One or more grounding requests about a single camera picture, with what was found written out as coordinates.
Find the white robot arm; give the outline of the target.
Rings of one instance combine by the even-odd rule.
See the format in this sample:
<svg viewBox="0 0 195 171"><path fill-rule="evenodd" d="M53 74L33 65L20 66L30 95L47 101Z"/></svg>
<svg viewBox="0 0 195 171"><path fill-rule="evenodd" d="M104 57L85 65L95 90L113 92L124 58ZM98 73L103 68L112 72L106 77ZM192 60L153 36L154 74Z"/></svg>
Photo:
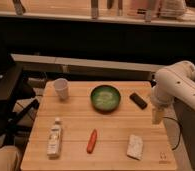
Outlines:
<svg viewBox="0 0 195 171"><path fill-rule="evenodd" d="M160 124L164 109L175 98L195 110L195 65L190 61L180 61L160 68L155 73L156 85L152 87L150 101L153 105L152 123Z"/></svg>

